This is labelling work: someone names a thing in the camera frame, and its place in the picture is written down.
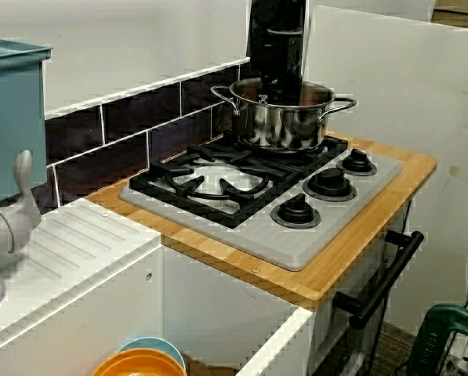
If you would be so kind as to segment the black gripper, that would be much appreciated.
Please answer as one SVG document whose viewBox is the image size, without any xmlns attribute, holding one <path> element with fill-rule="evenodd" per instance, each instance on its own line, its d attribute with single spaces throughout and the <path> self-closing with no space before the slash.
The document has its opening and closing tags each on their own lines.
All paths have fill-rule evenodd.
<svg viewBox="0 0 468 376">
<path fill-rule="evenodd" d="M 272 35 L 256 43 L 256 71 L 262 80 L 256 90 L 261 104 L 299 106 L 303 36 Z M 282 91 L 278 81 L 285 81 Z"/>
</svg>

